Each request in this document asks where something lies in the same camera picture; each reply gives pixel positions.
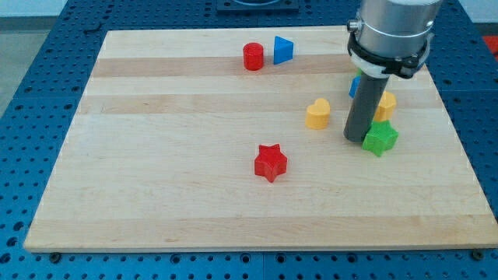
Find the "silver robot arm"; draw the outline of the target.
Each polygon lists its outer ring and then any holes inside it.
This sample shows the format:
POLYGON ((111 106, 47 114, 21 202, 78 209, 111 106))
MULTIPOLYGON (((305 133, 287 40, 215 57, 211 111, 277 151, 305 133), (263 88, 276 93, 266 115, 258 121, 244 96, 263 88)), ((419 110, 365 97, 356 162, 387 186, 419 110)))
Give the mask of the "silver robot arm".
POLYGON ((430 53, 431 29, 442 0, 362 0, 347 22, 348 53, 362 73, 410 79, 430 53))

